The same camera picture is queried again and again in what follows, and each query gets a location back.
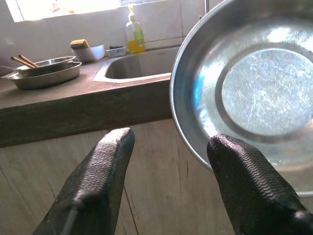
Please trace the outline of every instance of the wooden cabinet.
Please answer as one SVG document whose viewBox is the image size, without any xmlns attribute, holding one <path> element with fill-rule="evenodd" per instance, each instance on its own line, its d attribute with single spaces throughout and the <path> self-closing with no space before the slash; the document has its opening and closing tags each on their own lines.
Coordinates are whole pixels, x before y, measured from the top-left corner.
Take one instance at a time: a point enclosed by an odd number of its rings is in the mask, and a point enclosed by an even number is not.
<svg viewBox="0 0 313 235">
<path fill-rule="evenodd" d="M 212 172 L 172 119 L 133 126 L 116 235 L 233 235 Z M 0 149 L 0 234 L 31 234 L 64 181 L 106 131 Z M 312 201 L 306 203 L 313 208 Z"/>
</svg>

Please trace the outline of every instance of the metal tray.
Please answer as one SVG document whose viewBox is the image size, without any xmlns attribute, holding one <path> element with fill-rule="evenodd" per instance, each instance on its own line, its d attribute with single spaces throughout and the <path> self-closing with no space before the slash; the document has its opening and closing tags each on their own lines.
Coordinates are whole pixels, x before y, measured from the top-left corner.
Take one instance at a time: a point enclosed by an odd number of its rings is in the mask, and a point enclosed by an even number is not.
<svg viewBox="0 0 313 235">
<path fill-rule="evenodd" d="M 173 68 L 175 123 L 208 168 L 211 136 L 259 148 L 298 194 L 313 195 L 313 1 L 228 0 L 183 42 Z"/>
<path fill-rule="evenodd" d="M 64 70 L 27 78 L 15 73 L 9 76 L 8 80 L 11 80 L 21 90 L 49 87 L 76 78 L 79 75 L 81 64 L 81 62 L 68 63 Z"/>
<path fill-rule="evenodd" d="M 30 77 L 60 71 L 66 67 L 66 64 L 73 62 L 75 58 L 75 56 L 66 56 L 50 60 L 43 60 L 35 63 L 39 66 L 39 68 L 35 69 L 30 69 L 25 65 L 20 66 L 18 67 L 18 69 L 20 69 L 19 74 L 24 77 Z"/>
</svg>

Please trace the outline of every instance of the dish soap bottle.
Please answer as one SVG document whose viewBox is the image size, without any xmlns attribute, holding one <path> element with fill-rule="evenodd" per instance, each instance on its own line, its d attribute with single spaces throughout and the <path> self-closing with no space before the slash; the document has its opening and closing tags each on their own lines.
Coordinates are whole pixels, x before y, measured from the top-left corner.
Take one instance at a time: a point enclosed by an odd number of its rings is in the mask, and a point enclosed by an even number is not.
<svg viewBox="0 0 313 235">
<path fill-rule="evenodd" d="M 145 52 L 146 48 L 143 32 L 140 23 L 137 21 L 136 15 L 134 14 L 134 5 L 130 4 L 128 5 L 128 8 L 130 13 L 128 15 L 129 22 L 126 24 L 126 35 L 129 52 L 131 54 Z"/>
</svg>

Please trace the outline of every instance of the bright window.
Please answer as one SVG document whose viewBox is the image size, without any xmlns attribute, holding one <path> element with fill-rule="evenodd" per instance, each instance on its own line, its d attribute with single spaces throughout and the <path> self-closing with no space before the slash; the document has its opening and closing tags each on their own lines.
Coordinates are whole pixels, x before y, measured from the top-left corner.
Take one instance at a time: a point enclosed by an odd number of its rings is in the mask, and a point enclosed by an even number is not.
<svg viewBox="0 0 313 235">
<path fill-rule="evenodd" d="M 158 0 L 6 0 L 15 22 L 118 8 Z"/>
</svg>

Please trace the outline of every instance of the white tile wall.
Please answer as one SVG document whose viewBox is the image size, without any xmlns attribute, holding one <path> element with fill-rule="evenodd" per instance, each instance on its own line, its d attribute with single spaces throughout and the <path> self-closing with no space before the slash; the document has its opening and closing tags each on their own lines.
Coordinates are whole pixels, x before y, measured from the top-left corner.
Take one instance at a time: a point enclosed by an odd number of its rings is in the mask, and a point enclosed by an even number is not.
<svg viewBox="0 0 313 235">
<path fill-rule="evenodd" d="M 210 9 L 215 7 L 216 5 L 220 4 L 224 0 L 210 0 Z"/>
<path fill-rule="evenodd" d="M 204 0 L 164 0 L 135 7 L 147 48 L 177 45 L 204 14 Z M 12 55 L 32 60 L 70 54 L 69 43 L 85 38 L 91 46 L 126 45 L 128 8 L 13 22 L 5 0 L 0 0 L 0 65 L 16 66 Z M 0 68 L 0 75 L 8 73 Z"/>
<path fill-rule="evenodd" d="M 199 21 L 199 16 L 205 15 L 204 0 L 180 0 L 182 15 L 182 33 L 186 36 Z"/>
</svg>

